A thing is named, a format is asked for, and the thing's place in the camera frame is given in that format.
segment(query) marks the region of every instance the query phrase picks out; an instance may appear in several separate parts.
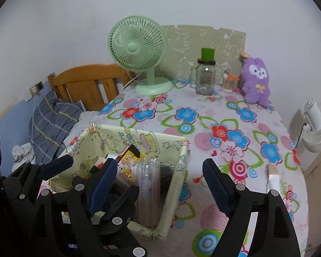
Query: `stuffed animal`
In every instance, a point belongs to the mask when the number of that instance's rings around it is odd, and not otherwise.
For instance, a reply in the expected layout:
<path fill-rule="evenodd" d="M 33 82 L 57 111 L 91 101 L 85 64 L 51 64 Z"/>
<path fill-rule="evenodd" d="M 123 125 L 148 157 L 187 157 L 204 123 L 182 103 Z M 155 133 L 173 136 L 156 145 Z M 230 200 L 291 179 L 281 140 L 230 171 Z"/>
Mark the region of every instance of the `stuffed animal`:
<path fill-rule="evenodd" d="M 244 82 L 242 91 L 245 93 L 245 102 L 261 106 L 269 106 L 269 73 L 260 58 L 252 58 L 246 53 L 241 54 L 244 65 L 241 69 L 241 79 Z"/>

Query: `black cable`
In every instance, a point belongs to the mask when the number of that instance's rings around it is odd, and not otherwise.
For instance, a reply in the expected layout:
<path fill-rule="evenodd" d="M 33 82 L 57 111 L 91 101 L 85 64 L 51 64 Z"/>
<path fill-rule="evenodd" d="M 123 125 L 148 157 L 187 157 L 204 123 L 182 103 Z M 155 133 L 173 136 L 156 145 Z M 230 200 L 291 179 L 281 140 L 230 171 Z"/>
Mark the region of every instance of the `black cable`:
<path fill-rule="evenodd" d="M 307 125 L 307 123 L 304 123 L 304 124 L 302 125 L 302 127 L 301 127 L 301 132 L 300 132 L 300 135 L 299 135 L 299 138 L 298 138 L 298 140 L 297 140 L 297 143 L 296 143 L 295 148 L 297 148 L 297 145 L 299 144 L 299 141 L 300 141 L 300 138 L 301 138 L 301 135 L 302 135 L 302 132 L 303 132 L 303 127 L 306 126 L 306 125 Z"/>

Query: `fan stand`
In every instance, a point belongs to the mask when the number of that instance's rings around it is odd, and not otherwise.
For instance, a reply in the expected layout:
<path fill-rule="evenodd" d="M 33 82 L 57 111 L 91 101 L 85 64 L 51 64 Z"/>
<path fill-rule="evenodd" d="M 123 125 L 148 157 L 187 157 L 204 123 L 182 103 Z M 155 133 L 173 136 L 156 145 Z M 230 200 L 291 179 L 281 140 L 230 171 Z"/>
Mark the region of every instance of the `fan stand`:
<path fill-rule="evenodd" d="M 146 71 L 147 78 L 140 81 L 135 91 L 138 94 L 144 96 L 154 96 L 157 94 L 167 93 L 173 88 L 171 81 L 164 77 L 155 77 L 154 68 L 150 68 Z"/>

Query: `yellow bow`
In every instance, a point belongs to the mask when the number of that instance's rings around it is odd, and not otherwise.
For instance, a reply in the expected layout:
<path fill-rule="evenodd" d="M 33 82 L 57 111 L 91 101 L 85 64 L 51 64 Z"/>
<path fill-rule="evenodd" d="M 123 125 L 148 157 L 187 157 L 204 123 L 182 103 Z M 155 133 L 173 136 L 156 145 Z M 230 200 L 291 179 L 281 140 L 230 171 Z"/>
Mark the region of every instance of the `yellow bow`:
<path fill-rule="evenodd" d="M 263 90 L 265 89 L 265 85 L 260 85 L 260 84 L 257 84 L 256 85 L 256 88 L 258 88 L 258 93 L 264 93 Z"/>

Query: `table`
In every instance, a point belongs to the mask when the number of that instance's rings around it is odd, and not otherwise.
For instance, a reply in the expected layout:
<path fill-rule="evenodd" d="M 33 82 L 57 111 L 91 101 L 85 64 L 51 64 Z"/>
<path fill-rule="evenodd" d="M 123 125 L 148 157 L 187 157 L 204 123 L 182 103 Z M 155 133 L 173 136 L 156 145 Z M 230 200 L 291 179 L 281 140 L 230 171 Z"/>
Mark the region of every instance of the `table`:
<path fill-rule="evenodd" d="M 189 139 L 190 157 L 179 206 L 168 237 L 143 241 L 149 256 L 209 256 L 228 219 L 219 211 L 202 176 L 202 162 L 212 158 L 235 183 L 267 192 L 266 164 L 276 163 L 281 196 L 293 222 L 300 251 L 308 238 L 308 201 L 297 152 L 273 106 L 248 105 L 236 90 L 196 94 L 189 81 L 158 96 L 141 96 L 129 87 L 106 105 L 95 122 L 133 127 Z M 252 214 L 239 257 L 246 257 L 257 214 Z"/>

